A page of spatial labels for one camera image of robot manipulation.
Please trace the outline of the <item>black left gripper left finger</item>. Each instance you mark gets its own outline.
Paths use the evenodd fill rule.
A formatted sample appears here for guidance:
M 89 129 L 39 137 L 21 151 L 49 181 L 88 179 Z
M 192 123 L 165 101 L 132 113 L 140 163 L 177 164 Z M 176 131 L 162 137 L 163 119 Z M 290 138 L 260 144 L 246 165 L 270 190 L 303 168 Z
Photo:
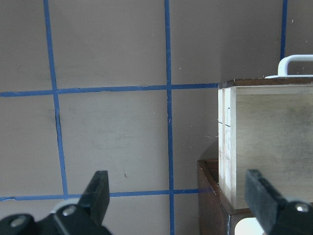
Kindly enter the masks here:
M 93 175 L 77 203 L 61 204 L 40 221 L 30 214 L 13 214 L 0 221 L 2 235 L 109 235 L 102 225 L 110 202 L 107 171 Z

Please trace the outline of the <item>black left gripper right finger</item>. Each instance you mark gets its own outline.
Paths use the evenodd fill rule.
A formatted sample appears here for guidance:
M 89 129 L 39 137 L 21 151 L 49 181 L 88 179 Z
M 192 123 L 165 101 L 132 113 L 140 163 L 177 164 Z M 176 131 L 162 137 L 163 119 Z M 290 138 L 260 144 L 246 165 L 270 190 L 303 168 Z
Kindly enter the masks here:
M 256 169 L 246 171 L 245 201 L 267 235 L 311 235 L 312 204 L 284 197 Z

